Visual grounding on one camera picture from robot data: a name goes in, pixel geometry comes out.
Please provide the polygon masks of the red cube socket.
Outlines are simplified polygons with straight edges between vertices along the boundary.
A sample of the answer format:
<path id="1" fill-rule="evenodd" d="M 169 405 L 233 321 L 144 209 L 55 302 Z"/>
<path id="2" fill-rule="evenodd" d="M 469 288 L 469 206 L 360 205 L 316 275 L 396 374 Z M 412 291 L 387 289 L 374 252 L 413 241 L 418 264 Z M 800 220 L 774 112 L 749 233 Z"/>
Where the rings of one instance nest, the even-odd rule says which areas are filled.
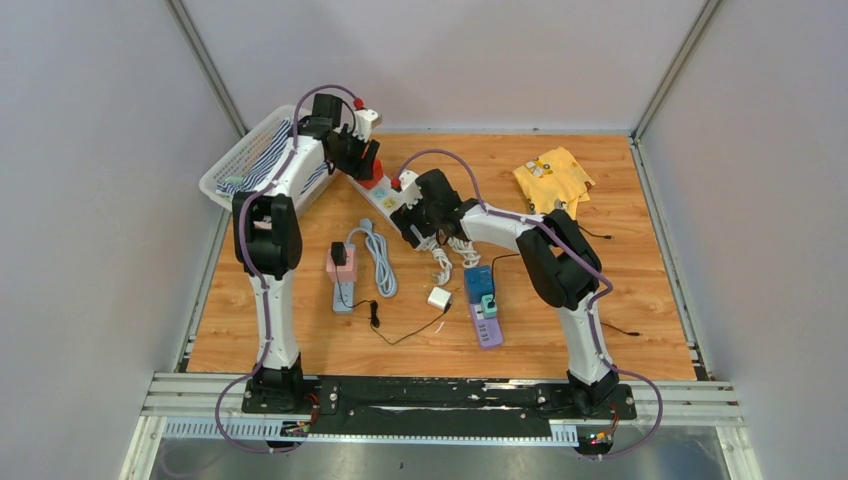
<path id="1" fill-rule="evenodd" d="M 359 179 L 357 183 L 366 190 L 372 190 L 380 183 L 384 176 L 385 173 L 381 161 L 379 159 L 375 159 L 372 164 L 370 177 Z"/>

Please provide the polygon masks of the blue cube socket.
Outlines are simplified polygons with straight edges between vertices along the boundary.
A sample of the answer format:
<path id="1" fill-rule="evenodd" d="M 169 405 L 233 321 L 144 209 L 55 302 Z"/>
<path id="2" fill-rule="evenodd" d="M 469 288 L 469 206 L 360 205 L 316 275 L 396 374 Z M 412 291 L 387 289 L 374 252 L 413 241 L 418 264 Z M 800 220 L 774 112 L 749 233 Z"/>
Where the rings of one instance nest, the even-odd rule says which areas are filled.
<path id="1" fill-rule="evenodd" d="M 495 284 L 492 269 L 488 265 L 464 270 L 464 285 L 471 304 L 479 304 L 486 295 L 493 295 Z"/>

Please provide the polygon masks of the small black power adapter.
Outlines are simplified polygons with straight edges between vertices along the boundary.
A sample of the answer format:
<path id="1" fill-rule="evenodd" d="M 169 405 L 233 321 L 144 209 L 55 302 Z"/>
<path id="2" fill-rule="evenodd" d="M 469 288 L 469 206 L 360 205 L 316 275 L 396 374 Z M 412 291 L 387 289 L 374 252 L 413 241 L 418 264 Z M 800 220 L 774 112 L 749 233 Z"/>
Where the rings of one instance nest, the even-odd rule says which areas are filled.
<path id="1" fill-rule="evenodd" d="M 344 242 L 334 241 L 330 246 L 330 258 L 335 267 L 342 267 L 347 264 L 347 247 Z"/>

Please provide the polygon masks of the pink cube socket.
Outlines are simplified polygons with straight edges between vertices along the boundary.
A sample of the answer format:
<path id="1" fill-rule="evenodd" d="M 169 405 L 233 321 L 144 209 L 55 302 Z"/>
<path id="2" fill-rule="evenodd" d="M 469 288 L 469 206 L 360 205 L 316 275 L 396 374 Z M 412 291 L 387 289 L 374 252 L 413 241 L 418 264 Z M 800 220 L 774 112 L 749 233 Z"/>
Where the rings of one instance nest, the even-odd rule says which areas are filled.
<path id="1" fill-rule="evenodd" d="M 331 250 L 327 251 L 325 271 L 331 282 L 355 283 L 358 279 L 358 260 L 353 246 L 346 247 L 346 263 L 337 266 Z"/>

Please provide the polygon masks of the teal charger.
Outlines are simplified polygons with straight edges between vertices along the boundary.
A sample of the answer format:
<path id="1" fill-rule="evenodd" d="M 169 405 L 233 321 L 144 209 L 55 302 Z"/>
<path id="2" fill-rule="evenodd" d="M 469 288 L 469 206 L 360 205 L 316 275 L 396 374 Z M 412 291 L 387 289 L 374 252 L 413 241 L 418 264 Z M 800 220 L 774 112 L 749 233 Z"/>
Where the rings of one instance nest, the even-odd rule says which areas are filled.
<path id="1" fill-rule="evenodd" d="M 480 315 L 485 319 L 491 319 L 496 317 L 497 304 L 494 294 L 487 294 L 481 297 Z"/>

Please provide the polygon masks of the purple power bank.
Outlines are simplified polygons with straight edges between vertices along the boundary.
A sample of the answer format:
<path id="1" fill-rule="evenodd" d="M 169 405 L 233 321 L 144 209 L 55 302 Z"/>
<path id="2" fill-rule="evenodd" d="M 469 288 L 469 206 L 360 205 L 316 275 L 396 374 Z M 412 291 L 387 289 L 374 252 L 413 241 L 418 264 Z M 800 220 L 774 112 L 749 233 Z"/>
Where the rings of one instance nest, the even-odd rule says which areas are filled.
<path id="1" fill-rule="evenodd" d="M 497 317 L 486 318 L 481 304 L 470 304 L 469 311 L 479 347 L 483 350 L 500 347 L 503 335 Z"/>

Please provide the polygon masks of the white colourful power strip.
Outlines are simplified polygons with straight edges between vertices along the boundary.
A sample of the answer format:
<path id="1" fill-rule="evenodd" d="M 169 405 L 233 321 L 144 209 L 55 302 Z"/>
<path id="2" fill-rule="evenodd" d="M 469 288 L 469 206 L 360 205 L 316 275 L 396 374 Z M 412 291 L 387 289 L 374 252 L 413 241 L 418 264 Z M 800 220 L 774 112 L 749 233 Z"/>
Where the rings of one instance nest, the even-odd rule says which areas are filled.
<path id="1" fill-rule="evenodd" d="M 383 174 L 372 188 L 366 188 L 350 176 L 347 180 L 395 231 L 400 232 L 397 224 L 391 219 L 391 215 L 405 206 L 405 199 L 401 193 L 391 187 L 391 180 L 387 175 Z"/>

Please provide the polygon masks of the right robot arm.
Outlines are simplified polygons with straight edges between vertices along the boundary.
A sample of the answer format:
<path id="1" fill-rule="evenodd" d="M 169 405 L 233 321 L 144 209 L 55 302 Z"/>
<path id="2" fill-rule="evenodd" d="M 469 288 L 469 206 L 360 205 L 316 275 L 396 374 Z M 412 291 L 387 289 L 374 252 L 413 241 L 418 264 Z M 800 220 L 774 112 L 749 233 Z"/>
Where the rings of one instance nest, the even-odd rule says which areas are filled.
<path id="1" fill-rule="evenodd" d="M 609 282 L 578 223 L 563 210 L 529 215 L 494 207 L 478 196 L 463 200 L 439 169 L 403 172 L 390 187 L 404 202 L 398 217 L 405 238 L 442 234 L 520 255 L 536 294 L 560 320 L 573 408 L 589 418 L 607 409 L 619 383 L 598 308 L 599 287 Z"/>

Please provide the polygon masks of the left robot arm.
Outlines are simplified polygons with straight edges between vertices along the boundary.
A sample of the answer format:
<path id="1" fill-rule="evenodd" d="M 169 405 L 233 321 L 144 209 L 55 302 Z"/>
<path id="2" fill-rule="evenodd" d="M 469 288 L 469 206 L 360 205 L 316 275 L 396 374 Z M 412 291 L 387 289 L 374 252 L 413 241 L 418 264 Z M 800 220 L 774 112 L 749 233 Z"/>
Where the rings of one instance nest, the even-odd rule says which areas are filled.
<path id="1" fill-rule="evenodd" d="M 303 253 L 297 207 L 310 180 L 341 171 L 371 179 L 378 144 L 370 138 L 380 116 L 347 89 L 317 87 L 312 103 L 280 117 L 267 145 L 231 191 L 234 245 L 256 299 L 260 346 L 249 375 L 251 394 L 267 394 L 283 413 L 306 400 L 301 352 L 294 333 L 294 273 Z"/>

